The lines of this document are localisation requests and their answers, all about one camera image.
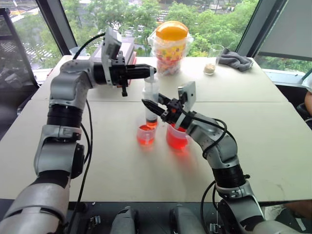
black chair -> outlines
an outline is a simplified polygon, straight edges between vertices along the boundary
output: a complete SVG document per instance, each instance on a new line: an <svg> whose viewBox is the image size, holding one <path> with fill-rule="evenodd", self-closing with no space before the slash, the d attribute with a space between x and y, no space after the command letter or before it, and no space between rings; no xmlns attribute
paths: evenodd
<svg viewBox="0 0 312 234"><path fill-rule="evenodd" d="M9 15L0 8L0 140L39 88Z"/></svg>
<svg viewBox="0 0 312 234"><path fill-rule="evenodd" d="M312 116L308 112L304 103L301 103L297 106L297 112L301 115L307 125L312 129Z"/></svg>

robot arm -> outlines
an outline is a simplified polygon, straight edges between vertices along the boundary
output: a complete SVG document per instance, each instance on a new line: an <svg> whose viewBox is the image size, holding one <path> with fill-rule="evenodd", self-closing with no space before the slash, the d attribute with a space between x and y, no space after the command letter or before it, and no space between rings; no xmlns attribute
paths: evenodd
<svg viewBox="0 0 312 234"><path fill-rule="evenodd" d="M190 112L195 102L195 82L189 82L183 87L179 87L178 94L179 100L169 99L159 94L158 101L160 104L166 105L167 110L158 107L150 100L142 101L163 121L169 124L174 123L176 128L186 129L186 133L200 145L203 157L213 170L216 190L223 198L219 203L218 211L227 232L232 234L275 234L279 233L276 230L289 231L287 226L280 223L276 226L274 222L264 222L260 206L239 165L237 144L233 136L227 134L220 138L224 128L218 127L215 119L194 111Z"/></svg>
<svg viewBox="0 0 312 234"><path fill-rule="evenodd" d="M84 147L77 140L81 138L88 90L109 83L122 86L122 95L126 96L128 79L150 76L149 65L125 65L119 52L120 39L108 28L102 44L102 63L69 61L52 80L48 120L34 160L38 177L7 211L0 223L1 234L53 234L63 229L70 181L83 171Z"/></svg>

table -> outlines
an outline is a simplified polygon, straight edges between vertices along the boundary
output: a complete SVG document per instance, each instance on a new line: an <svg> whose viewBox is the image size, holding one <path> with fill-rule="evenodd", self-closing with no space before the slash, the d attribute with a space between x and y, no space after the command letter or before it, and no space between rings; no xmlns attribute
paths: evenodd
<svg viewBox="0 0 312 234"><path fill-rule="evenodd" d="M166 124L160 123L153 147L141 148L135 124L144 112L141 103L90 105L94 152L83 201L200 201L214 178L195 142L185 152L172 151L165 139ZM194 110L227 123L259 201L311 198L312 131L290 103L197 102ZM35 179L33 159L47 111L47 100L29 101L0 142L0 198L14 199ZM83 123L88 126L86 111ZM81 179L71 183L71 201L77 199Z"/></svg>
<svg viewBox="0 0 312 234"><path fill-rule="evenodd" d="M60 66L72 59L64 56L53 69L47 81L32 99L48 100L51 80L59 74ZM213 76L203 73L205 58L186 57L182 61L179 74L159 77L161 93L169 98L177 98L177 88L188 81L196 81L197 102L287 102L271 80L254 61L253 68L240 72L229 66L220 65ZM137 63L146 63L156 67L155 58L138 57ZM98 86L88 93L89 101L140 101L144 81L132 80L127 88L128 96L121 96L121 88Z"/></svg>

gray towel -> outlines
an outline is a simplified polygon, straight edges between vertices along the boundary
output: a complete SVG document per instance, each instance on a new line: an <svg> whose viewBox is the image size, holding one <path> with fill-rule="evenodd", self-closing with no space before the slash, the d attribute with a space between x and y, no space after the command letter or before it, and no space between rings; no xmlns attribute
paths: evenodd
<svg viewBox="0 0 312 234"><path fill-rule="evenodd" d="M231 52L229 49L225 48L220 57L219 63L228 65L232 68L238 69L244 72L252 67L253 61L246 56L241 56L236 52Z"/></svg>

tree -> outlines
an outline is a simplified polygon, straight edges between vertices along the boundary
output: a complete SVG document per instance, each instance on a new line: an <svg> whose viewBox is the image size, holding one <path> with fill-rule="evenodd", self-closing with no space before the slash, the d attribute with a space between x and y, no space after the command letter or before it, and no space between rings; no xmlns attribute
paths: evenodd
<svg viewBox="0 0 312 234"><path fill-rule="evenodd" d="M190 57L205 57L208 54L211 44L208 39L199 33L193 35L194 42L191 44L191 49L188 56Z"/></svg>
<svg viewBox="0 0 312 234"><path fill-rule="evenodd" d="M69 21L69 24L77 23L82 26L79 15L79 0L62 0L65 15Z"/></svg>
<svg viewBox="0 0 312 234"><path fill-rule="evenodd" d="M231 30L243 35L257 4L258 0L244 0L242 3L236 5L233 12L226 14L226 17L220 17L220 20L224 24L230 22Z"/></svg>
<svg viewBox="0 0 312 234"><path fill-rule="evenodd" d="M206 11L209 9L212 0L194 0L194 5L198 7L199 11Z"/></svg>
<svg viewBox="0 0 312 234"><path fill-rule="evenodd" d="M145 56L148 56L149 50L147 38L157 27L156 15L159 10L157 0L143 0L141 6L130 6L125 17L125 25L133 27L137 41L144 45Z"/></svg>
<svg viewBox="0 0 312 234"><path fill-rule="evenodd" d="M239 44L241 35L231 31L228 25L213 25L211 33L207 35L211 44L221 44L229 50L234 51Z"/></svg>
<svg viewBox="0 0 312 234"><path fill-rule="evenodd" d="M196 7L174 2L172 6L169 7L166 20L177 20L185 24L185 26L188 27L190 33L193 33L196 27L195 23L197 16L198 12Z"/></svg>
<svg viewBox="0 0 312 234"><path fill-rule="evenodd" d="M306 73L312 68L312 62L310 61L267 56L256 56L255 59L262 68L267 69L282 71L300 71Z"/></svg>
<svg viewBox="0 0 312 234"><path fill-rule="evenodd" d="M126 0L93 0L88 6L90 19L99 31L108 25L118 29L124 23L127 6Z"/></svg>
<svg viewBox="0 0 312 234"><path fill-rule="evenodd" d="M16 31L24 47L33 51L28 56L31 63L40 68L54 67L61 58L59 49L41 15L27 15L15 24Z"/></svg>

